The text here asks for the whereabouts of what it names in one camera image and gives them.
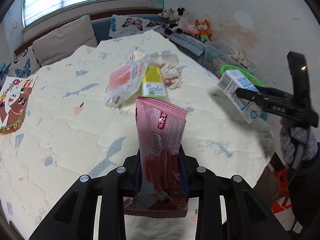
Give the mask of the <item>grey gloved right hand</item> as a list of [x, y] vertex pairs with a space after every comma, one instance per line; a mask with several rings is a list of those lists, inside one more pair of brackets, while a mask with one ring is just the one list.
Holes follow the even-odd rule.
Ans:
[[298, 145], [304, 147], [302, 161], [309, 161], [317, 155], [318, 144], [312, 129], [301, 127], [287, 128], [285, 125], [280, 130], [280, 146], [283, 158], [290, 165], [294, 158]]

